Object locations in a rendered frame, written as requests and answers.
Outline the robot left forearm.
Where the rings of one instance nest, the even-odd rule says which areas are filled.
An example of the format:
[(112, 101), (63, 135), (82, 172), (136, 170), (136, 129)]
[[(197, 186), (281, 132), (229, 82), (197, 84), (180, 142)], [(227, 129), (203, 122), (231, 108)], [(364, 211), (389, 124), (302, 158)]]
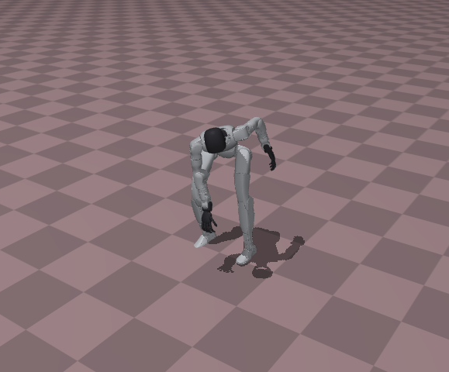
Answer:
[(267, 144), (271, 148), (271, 145), (268, 141), (268, 135), (266, 133), (266, 126), (264, 124), (264, 121), (262, 119), (258, 122), (259, 129), (256, 129), (255, 132), (257, 134), (257, 137), (259, 139), (259, 142), (261, 143), (261, 148), (264, 150), (264, 145)]

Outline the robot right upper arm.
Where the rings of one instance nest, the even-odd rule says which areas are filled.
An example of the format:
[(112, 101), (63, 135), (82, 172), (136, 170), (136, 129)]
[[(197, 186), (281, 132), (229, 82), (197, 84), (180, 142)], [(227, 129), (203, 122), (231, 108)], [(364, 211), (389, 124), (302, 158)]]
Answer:
[(202, 155), (200, 153), (203, 150), (203, 146), (200, 136), (190, 142), (189, 150), (191, 156), (193, 176), (196, 173), (199, 173), (202, 175), (202, 181), (204, 181), (208, 177), (208, 174), (204, 169), (202, 169)]

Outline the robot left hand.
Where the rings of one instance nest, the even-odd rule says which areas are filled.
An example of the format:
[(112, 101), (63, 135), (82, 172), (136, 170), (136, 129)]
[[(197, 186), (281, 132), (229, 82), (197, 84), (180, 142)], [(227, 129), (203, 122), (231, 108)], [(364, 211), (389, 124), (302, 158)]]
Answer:
[(265, 144), (264, 145), (264, 152), (268, 153), (269, 157), (271, 158), (271, 162), (269, 163), (269, 165), (271, 165), (271, 171), (273, 171), (276, 168), (276, 163), (275, 163), (275, 155), (272, 151), (272, 147), (270, 148), (269, 145)]

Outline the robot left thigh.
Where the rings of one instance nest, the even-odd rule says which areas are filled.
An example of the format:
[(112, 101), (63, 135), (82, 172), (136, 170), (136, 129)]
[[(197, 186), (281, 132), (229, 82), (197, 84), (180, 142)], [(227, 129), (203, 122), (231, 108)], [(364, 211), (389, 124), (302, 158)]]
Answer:
[(250, 161), (252, 160), (251, 151), (245, 146), (237, 145), (235, 159), (234, 183), (237, 193), (237, 205), (243, 202), (247, 204), (250, 183)]

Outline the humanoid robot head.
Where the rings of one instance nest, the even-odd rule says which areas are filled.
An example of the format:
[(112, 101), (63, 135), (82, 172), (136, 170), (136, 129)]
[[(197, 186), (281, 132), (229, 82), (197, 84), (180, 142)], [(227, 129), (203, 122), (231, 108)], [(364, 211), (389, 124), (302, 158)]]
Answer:
[(207, 129), (204, 134), (204, 140), (206, 149), (209, 153), (219, 153), (226, 148), (226, 136), (225, 130), (220, 128)]

